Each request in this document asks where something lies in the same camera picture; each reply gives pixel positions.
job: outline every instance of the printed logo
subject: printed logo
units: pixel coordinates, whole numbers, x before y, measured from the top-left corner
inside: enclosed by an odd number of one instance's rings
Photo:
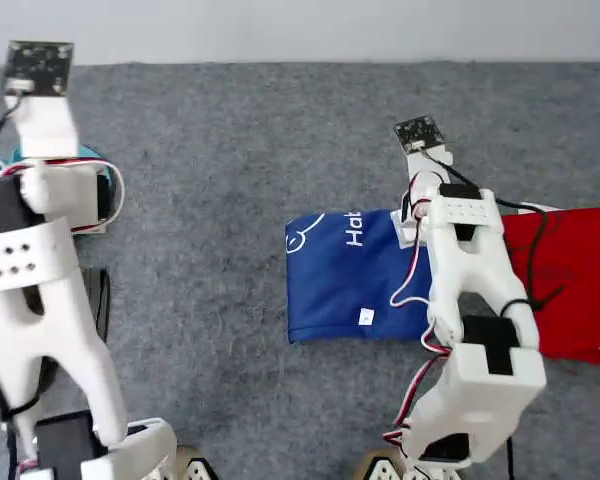
[[[307,241],[307,232],[314,229],[316,225],[318,225],[322,221],[324,215],[324,213],[320,214],[318,218],[304,230],[296,231],[296,233],[292,233],[291,236],[285,236],[285,240],[287,242],[287,254],[296,253],[302,247],[304,247],[304,244]]]

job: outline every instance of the white label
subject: white label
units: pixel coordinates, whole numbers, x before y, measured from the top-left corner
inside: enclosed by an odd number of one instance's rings
[[[373,325],[373,315],[376,312],[370,308],[361,308],[358,325]]]

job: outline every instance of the red wire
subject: red wire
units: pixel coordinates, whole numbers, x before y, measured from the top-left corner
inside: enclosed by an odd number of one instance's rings
[[[449,356],[448,353],[439,353],[435,357],[432,357],[431,359],[429,359],[429,361],[426,363],[426,366],[425,366],[424,370],[422,370],[422,372],[420,373],[420,375],[418,375],[418,377],[416,377],[416,383],[413,386],[413,389],[411,390],[411,392],[409,392],[409,396],[407,397],[407,401],[404,402],[404,406],[403,406],[402,410],[400,410],[400,413],[399,413],[399,415],[398,415],[398,417],[396,419],[395,426],[401,426],[404,423],[404,419],[407,417],[407,413],[411,409],[411,404],[413,403],[413,399],[414,399],[414,397],[416,395],[416,391],[418,390],[418,387],[420,386],[420,383],[422,383],[422,380],[424,379],[425,375],[427,374],[427,372],[429,371],[429,369],[431,368],[431,366],[439,358],[443,358],[443,357],[446,358],[448,356]]]
[[[101,157],[75,157],[75,158],[53,158],[50,160],[45,160],[44,163],[47,165],[66,165],[69,163],[80,163],[80,162],[91,162],[91,161],[101,161],[101,162],[107,162],[108,160],[106,158],[101,158]],[[3,176],[8,176],[8,175],[13,175],[17,172],[19,172],[20,170],[24,170],[27,168],[30,168],[31,165],[22,165],[19,163],[16,163],[15,165],[10,166],[9,168],[7,168],[2,175]],[[72,228],[71,231],[72,232],[81,232],[83,230],[89,230],[91,228],[96,228],[98,227],[99,224],[96,225],[83,225],[80,227],[75,227]]]

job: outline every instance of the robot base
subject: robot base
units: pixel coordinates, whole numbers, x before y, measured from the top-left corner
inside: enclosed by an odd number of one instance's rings
[[[455,470],[442,468],[404,469],[403,461],[395,449],[376,450],[369,453],[354,480],[461,480]]]

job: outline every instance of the circuit board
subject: circuit board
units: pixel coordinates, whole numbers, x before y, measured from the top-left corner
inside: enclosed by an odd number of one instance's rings
[[[394,130],[407,155],[444,145],[444,137],[429,115],[398,123]]]
[[[4,93],[23,85],[21,90],[28,95],[63,97],[72,59],[72,43],[12,41],[4,68]]]

